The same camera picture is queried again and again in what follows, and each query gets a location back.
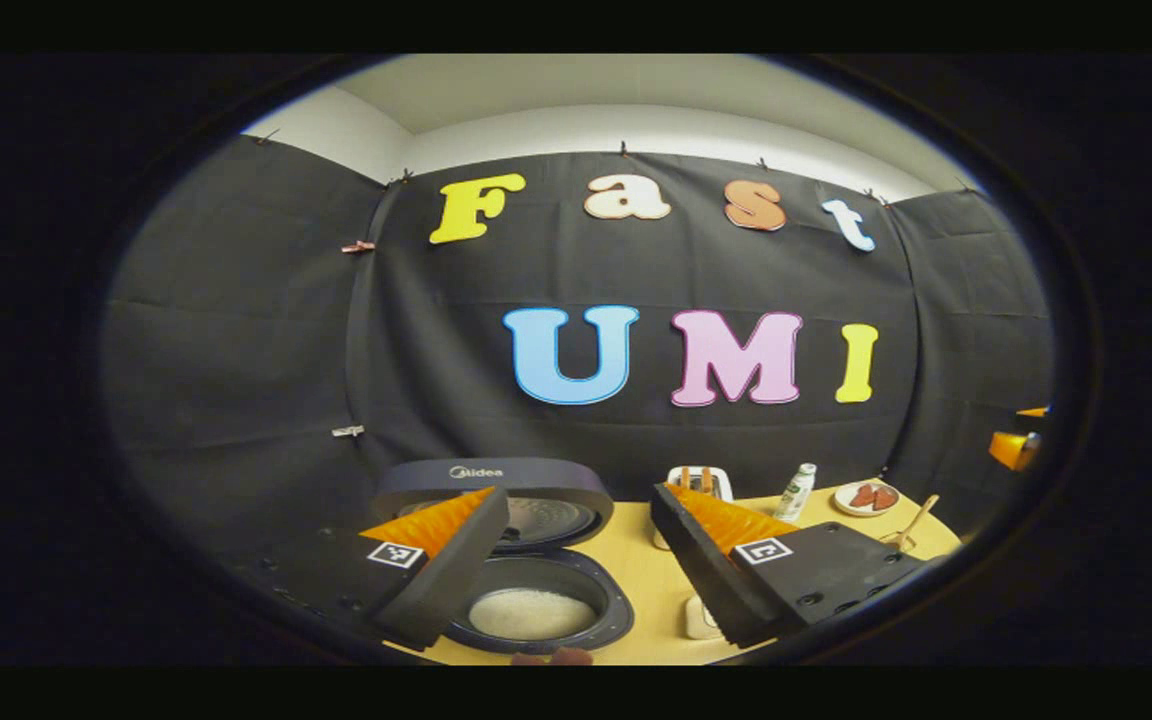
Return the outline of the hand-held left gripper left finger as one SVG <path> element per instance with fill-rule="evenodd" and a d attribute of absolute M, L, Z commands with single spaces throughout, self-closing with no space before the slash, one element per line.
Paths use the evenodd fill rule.
<path fill-rule="evenodd" d="M 467 600 L 508 520 L 505 488 L 476 488 L 366 530 L 274 544 L 236 570 L 333 632 L 422 651 Z"/>

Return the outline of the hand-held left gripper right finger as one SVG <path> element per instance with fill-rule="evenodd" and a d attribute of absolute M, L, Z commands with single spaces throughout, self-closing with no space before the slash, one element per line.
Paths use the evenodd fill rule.
<path fill-rule="evenodd" d="M 723 638 L 750 647 L 832 623 L 924 561 L 836 521 L 791 529 L 761 511 L 658 484 L 652 520 Z"/>

